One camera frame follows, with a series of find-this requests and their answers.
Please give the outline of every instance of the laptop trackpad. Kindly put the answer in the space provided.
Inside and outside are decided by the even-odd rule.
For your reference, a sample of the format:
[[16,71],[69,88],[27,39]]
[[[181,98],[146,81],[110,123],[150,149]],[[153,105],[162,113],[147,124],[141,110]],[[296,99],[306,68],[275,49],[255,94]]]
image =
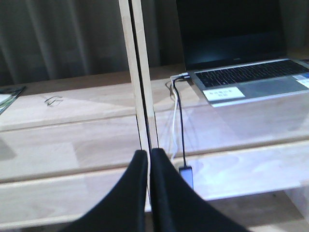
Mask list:
[[308,90],[292,77],[281,77],[272,80],[242,83],[238,86],[246,98],[264,97],[282,93]]

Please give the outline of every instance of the laptop screen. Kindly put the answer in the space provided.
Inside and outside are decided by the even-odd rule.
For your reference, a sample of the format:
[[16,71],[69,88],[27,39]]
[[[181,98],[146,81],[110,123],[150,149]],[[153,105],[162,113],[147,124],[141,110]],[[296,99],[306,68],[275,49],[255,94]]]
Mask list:
[[279,0],[177,0],[187,70],[285,55]]

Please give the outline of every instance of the wooden board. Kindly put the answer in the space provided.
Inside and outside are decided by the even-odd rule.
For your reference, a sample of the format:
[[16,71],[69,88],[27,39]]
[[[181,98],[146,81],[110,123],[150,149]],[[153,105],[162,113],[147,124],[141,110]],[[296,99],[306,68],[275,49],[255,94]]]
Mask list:
[[147,115],[149,141],[151,143],[151,147],[158,147],[156,125],[155,125],[154,102],[151,92],[150,71],[148,64],[143,14],[140,0],[132,0],[132,11],[134,15],[134,24],[135,24],[134,28],[136,35],[135,46],[138,49],[139,54],[140,74],[142,79],[141,83],[143,88],[143,98],[145,101],[145,112]]
[[[57,101],[47,106],[45,100]],[[135,115],[130,83],[20,96],[0,117],[0,131]]]
[[136,116],[140,133],[140,144],[143,150],[149,151],[147,125],[144,115],[143,96],[141,90],[140,74],[138,70],[138,58],[136,54],[136,46],[133,37],[133,27],[131,23],[131,13],[127,0],[119,0],[119,8],[121,21],[124,30],[124,38],[126,42],[126,54],[130,69],[131,82],[133,86]]
[[[305,232],[309,224],[283,191],[254,194],[211,201],[210,204],[227,217],[252,232]],[[145,214],[146,232],[153,232],[152,215]],[[56,232],[66,224],[22,230],[23,232]]]
[[1,184],[0,230],[76,220],[111,190],[124,171]]
[[[309,142],[192,156],[194,190],[205,200],[298,188],[309,181]],[[183,165],[182,159],[175,160]]]
[[[161,99],[155,98],[159,146],[169,154],[173,101],[162,80]],[[182,82],[185,146],[188,154],[224,151],[309,139],[308,93],[267,101],[213,108],[194,93],[188,82]],[[176,122],[180,146],[179,115]]]
[[135,116],[0,132],[0,182],[126,167],[137,149]]

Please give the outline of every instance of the charging cable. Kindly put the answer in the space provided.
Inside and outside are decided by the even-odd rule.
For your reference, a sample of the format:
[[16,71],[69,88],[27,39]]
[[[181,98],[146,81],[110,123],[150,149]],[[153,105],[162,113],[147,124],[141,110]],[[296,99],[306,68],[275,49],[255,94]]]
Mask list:
[[175,120],[176,120],[176,111],[177,111],[177,105],[179,106],[179,113],[180,113],[180,123],[181,123],[181,134],[182,134],[182,145],[183,145],[183,167],[179,168],[179,173],[182,176],[182,178],[187,182],[187,184],[193,189],[193,171],[191,166],[187,166],[186,159],[185,159],[185,147],[184,147],[184,129],[183,129],[183,110],[182,110],[182,104],[180,95],[178,92],[178,89],[176,88],[175,82],[177,80],[186,79],[188,78],[188,73],[182,73],[179,75],[171,76],[170,80],[172,82],[172,91],[175,96],[175,106],[174,106],[174,114],[173,114],[173,122],[172,122],[172,139],[173,143],[175,145],[175,149],[172,155],[172,160],[176,156],[178,145],[175,138]]

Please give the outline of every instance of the eyeglasses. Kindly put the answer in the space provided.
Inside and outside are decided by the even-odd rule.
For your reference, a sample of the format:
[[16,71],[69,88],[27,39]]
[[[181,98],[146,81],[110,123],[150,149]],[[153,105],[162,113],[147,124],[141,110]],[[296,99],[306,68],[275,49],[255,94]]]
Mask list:
[[47,104],[47,106],[54,107],[54,106],[59,105],[63,101],[63,99],[60,99],[60,98],[62,97],[52,96],[51,98],[46,99],[44,102]]

